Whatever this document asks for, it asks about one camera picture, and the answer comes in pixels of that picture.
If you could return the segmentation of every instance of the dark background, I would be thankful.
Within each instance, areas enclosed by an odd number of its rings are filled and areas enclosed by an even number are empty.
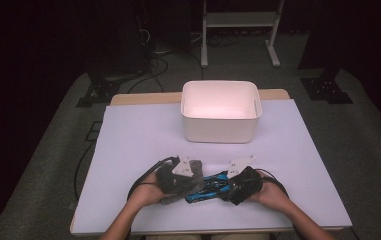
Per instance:
[[[63,97],[89,62],[144,71],[137,23],[154,37],[185,41],[174,37],[200,31],[201,3],[0,0],[0,213]],[[209,8],[268,10],[275,4],[210,0]],[[138,21],[131,8],[139,13]],[[330,58],[337,60],[381,111],[381,1],[287,0],[279,31],[310,31],[300,68],[322,68]]]

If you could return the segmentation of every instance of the floor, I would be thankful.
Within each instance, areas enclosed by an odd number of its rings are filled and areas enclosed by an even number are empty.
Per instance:
[[[208,48],[209,66],[202,69],[200,47],[190,52],[175,51],[152,60],[153,74],[165,92],[181,91],[194,79],[245,80],[258,88],[282,88],[295,99],[311,137],[333,180],[359,239],[381,239],[381,114],[369,100],[361,83],[341,70],[336,77],[353,104],[328,104],[309,99],[300,78],[318,76],[320,70],[297,70],[307,35],[280,34],[276,51],[281,67],[274,68],[264,46],[266,35],[227,37],[226,46]],[[163,44],[159,52],[168,50]],[[134,84],[144,77],[122,84],[120,93],[160,92],[153,79]],[[77,108],[90,86],[80,76],[62,104],[6,209],[0,216],[0,239],[97,239],[72,236],[78,194],[91,163],[94,147],[86,135],[95,121],[102,121],[107,104]],[[350,229],[333,232],[338,239],[357,239]],[[278,239],[297,239],[292,232]]]

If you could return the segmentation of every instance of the table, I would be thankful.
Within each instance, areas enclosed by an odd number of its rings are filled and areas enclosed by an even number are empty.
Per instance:
[[[203,1],[203,22],[202,22],[202,46],[201,46],[201,66],[208,66],[208,47],[206,35],[208,28],[214,27],[272,27],[271,36],[265,41],[265,45],[270,55],[274,67],[280,66],[277,54],[274,49],[275,36],[281,19],[284,0],[280,0],[275,12],[226,12],[208,13],[206,1]]]
[[[270,116],[261,116],[257,131],[262,130],[262,134],[257,133],[248,144],[187,142],[179,130],[181,93],[116,95],[105,113],[71,233],[104,232],[125,203],[132,183],[158,160],[181,154],[202,160],[204,175],[211,175],[226,170],[228,161],[223,159],[254,153],[257,162],[251,165],[272,171],[292,200],[320,226],[351,226],[294,101],[284,90],[259,92],[263,114]],[[274,119],[277,113],[282,115]],[[284,215],[260,204],[244,202],[235,207],[219,199],[149,206],[139,213],[132,227],[134,234],[145,235],[291,229]]]

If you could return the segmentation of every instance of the person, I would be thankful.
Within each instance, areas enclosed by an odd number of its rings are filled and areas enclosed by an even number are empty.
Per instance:
[[[119,212],[115,220],[101,236],[101,240],[122,240],[125,239],[134,218],[138,212],[145,206],[158,203],[162,198],[167,197],[156,185],[156,174],[151,173],[131,194],[127,203]],[[293,225],[306,239],[311,240],[331,240],[335,239],[330,233],[319,227],[305,212],[303,212],[295,203],[293,203],[282,190],[274,183],[264,182],[262,189],[249,197],[250,201],[256,201],[271,209],[282,212],[286,215]],[[212,239],[268,239],[265,235],[247,234],[247,236],[233,237],[231,235],[222,235],[219,238],[213,236]],[[173,239],[174,237],[155,236],[153,239]],[[187,238],[183,236],[175,239],[201,239],[191,235]]]

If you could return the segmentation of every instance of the white tabletop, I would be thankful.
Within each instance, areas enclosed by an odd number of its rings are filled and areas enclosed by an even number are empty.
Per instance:
[[[275,175],[290,198],[325,228],[352,223],[293,100],[263,100],[254,139],[247,144],[192,143],[184,138],[180,104],[107,107],[74,220],[73,234],[104,232],[134,181],[157,161],[185,156],[203,162],[205,176],[228,162],[255,156],[251,166]],[[291,228],[281,213],[258,203],[220,199],[152,205],[136,217],[134,233],[269,231]]]

